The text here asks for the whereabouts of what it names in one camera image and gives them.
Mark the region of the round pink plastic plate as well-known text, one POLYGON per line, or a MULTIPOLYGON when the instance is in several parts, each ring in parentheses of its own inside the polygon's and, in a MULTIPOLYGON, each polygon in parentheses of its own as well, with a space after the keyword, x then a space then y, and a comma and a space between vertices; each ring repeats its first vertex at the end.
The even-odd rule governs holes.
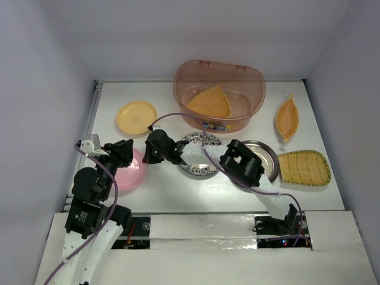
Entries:
POLYGON ((133 148, 133 160, 130 166, 119 168, 116 172, 119 195, 137 189, 147 174, 147 165, 143 163, 143 154, 133 148))

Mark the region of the blue floral ceramic plate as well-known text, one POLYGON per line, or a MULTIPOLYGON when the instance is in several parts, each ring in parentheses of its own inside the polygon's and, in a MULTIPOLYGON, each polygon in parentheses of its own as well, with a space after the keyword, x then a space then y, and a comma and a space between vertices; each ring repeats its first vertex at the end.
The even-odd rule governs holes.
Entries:
MULTIPOLYGON (((182 140, 187 140, 190 143, 195 143, 196 145, 202 144, 202 132, 193 132, 186 135, 182 140)), ((215 135, 206 133, 204 139, 205 145, 222 145, 222 142, 215 135)), ((193 176, 210 176, 218 172, 217 168, 210 163, 207 159, 207 163, 193 163, 188 165, 181 164, 180 167, 188 174, 193 176)))

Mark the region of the triangular woven bamboo plate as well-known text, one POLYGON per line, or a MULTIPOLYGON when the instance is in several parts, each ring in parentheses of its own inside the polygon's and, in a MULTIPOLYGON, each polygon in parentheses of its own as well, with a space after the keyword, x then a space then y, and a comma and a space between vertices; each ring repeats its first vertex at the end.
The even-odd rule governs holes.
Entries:
POLYGON ((196 95, 186 106, 193 112, 215 118, 228 118, 232 113, 230 103, 219 85, 196 95))

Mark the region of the dark rimmed beige plate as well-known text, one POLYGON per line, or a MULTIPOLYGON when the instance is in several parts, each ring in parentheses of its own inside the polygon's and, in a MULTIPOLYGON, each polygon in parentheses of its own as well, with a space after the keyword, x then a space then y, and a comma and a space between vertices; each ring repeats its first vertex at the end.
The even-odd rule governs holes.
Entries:
POLYGON ((246 140, 242 143, 261 159, 265 174, 270 182, 274 182, 280 174, 280 163, 274 150, 260 141, 246 140))

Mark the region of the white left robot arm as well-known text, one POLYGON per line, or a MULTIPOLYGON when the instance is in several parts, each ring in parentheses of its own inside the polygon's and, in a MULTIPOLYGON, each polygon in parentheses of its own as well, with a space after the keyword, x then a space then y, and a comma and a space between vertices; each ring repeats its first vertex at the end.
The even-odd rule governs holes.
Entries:
POLYGON ((107 207, 104 201, 112 191, 118 198, 116 172, 131 165, 133 141, 101 145, 94 134, 79 140, 74 148, 96 165, 74 176, 61 261, 45 284, 93 284, 112 245, 132 226, 129 208, 116 201, 107 207))

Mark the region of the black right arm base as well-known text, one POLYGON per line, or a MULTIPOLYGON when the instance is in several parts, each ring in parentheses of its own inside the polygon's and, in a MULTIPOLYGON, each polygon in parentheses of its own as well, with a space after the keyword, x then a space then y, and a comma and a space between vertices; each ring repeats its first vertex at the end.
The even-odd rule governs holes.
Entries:
POLYGON ((305 213, 298 214, 290 205, 284 220, 271 216, 256 216, 252 231, 257 236, 257 248, 312 248, 305 213))

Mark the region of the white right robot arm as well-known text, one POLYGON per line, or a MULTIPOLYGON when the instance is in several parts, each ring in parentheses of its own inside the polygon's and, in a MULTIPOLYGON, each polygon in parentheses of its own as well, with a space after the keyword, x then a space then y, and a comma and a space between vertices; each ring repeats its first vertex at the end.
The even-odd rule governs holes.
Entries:
POLYGON ((199 144, 188 140, 174 141, 156 128, 145 141, 145 164, 167 160, 175 165, 211 164, 241 188, 253 193, 266 207, 274 228, 286 233, 295 226, 296 207, 275 190, 265 174, 262 160, 239 140, 228 144, 206 145, 207 133, 199 144))

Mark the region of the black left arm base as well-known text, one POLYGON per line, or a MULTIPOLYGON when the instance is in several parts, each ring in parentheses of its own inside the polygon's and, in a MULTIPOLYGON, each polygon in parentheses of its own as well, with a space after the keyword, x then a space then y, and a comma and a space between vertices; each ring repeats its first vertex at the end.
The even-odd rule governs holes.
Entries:
POLYGON ((117 238, 112 249, 149 249, 150 227, 150 216, 133 217, 130 229, 117 238))

